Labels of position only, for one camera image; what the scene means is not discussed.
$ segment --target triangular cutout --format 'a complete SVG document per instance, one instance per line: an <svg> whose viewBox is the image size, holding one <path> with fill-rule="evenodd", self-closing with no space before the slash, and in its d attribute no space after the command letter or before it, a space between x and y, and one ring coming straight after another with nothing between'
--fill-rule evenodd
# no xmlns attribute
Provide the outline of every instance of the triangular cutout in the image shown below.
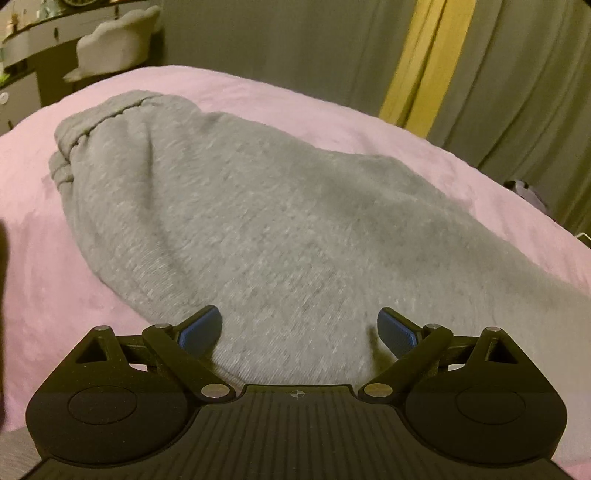
<svg viewBox="0 0 591 480"><path fill-rule="evenodd" d="M88 364L91 362L106 362L107 356L100 346L99 341L94 338L90 341L82 355L76 360L77 364Z"/></svg>
<svg viewBox="0 0 591 480"><path fill-rule="evenodd" d="M488 355L486 356L487 362L497 362L500 364L516 364L517 360L507 347L499 340L493 340L491 346L488 349Z"/></svg>

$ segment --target yellow stripe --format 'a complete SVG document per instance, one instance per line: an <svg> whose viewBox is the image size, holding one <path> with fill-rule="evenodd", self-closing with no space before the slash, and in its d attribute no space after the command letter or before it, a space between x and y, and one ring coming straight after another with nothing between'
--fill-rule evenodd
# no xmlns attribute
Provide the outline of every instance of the yellow stripe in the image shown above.
<svg viewBox="0 0 591 480"><path fill-rule="evenodd" d="M476 0L447 0L433 49L404 128L426 138L449 88Z"/></svg>
<svg viewBox="0 0 591 480"><path fill-rule="evenodd" d="M446 0L417 0L394 78L379 117L404 126L419 87Z"/></svg>

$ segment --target vanity table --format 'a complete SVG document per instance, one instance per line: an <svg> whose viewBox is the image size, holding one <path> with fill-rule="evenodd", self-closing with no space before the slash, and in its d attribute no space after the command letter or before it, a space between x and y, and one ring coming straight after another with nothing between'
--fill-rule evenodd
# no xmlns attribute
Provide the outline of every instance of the vanity table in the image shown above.
<svg viewBox="0 0 591 480"><path fill-rule="evenodd" d="M97 2L38 21L2 42L4 70L11 77L0 85L0 135L43 106L58 102L72 92L63 76L77 66L76 44L107 21L163 0Z"/></svg>

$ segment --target pink blanket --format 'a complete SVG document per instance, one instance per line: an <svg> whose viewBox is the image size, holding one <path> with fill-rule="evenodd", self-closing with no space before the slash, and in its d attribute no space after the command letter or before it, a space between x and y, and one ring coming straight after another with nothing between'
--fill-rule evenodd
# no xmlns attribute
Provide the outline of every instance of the pink blanket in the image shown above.
<svg viewBox="0 0 591 480"><path fill-rule="evenodd" d="M226 74L177 66L135 70L70 95L0 137L0 221L9 242L2 305L4 430L24 426L34 391L90 328L106 323L118 335L130 335L147 325L88 269L47 166L59 122L137 89L181 95L205 111L272 125L319 148L398 158L531 261L591 296L591 249L514 193L405 130ZM585 466L569 472L591 479Z"/></svg>

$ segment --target chair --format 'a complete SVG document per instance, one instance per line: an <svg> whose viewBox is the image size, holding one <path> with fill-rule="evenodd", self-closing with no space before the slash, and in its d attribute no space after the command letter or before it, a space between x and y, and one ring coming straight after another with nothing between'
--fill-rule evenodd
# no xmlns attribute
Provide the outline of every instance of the chair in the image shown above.
<svg viewBox="0 0 591 480"><path fill-rule="evenodd" d="M82 79L124 72L145 63L159 15L160 7L154 5L101 23L78 41L78 67L64 75L64 81L74 88Z"/></svg>

